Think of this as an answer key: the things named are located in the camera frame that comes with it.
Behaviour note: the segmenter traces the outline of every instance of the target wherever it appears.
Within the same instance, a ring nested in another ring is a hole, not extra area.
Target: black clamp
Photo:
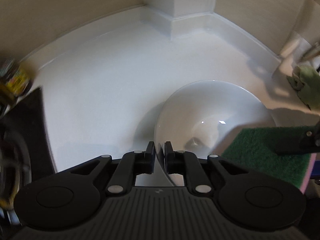
[[[301,155],[320,152],[320,121],[299,136],[281,138],[274,149],[278,155]]]
[[[241,227],[278,230],[297,224],[303,215],[305,198],[287,182],[215,154],[204,160],[191,152],[175,152],[170,142],[165,143],[164,153],[169,174],[182,174],[190,193],[211,198],[222,214]],[[198,185],[207,191],[198,191]]]
[[[152,173],[154,159],[153,142],[122,159],[102,155],[26,185],[15,197],[15,211],[20,222],[33,228],[74,226],[92,217],[108,195],[129,192],[136,175]]]

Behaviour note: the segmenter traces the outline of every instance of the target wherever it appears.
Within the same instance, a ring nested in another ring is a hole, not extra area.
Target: green cloth
[[[304,104],[311,110],[320,110],[320,76],[313,67],[297,66],[287,79]]]
[[[282,138],[299,137],[310,129],[314,129],[314,127],[245,128],[241,130],[221,156],[300,188],[311,154],[278,156],[274,149]]]

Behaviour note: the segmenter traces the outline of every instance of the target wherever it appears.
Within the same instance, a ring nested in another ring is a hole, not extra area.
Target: green scouring pad
[[[304,192],[304,178],[311,163],[311,154],[279,156],[274,149],[283,138],[299,137],[313,128],[314,126],[245,128],[223,152],[222,157],[287,181]]]

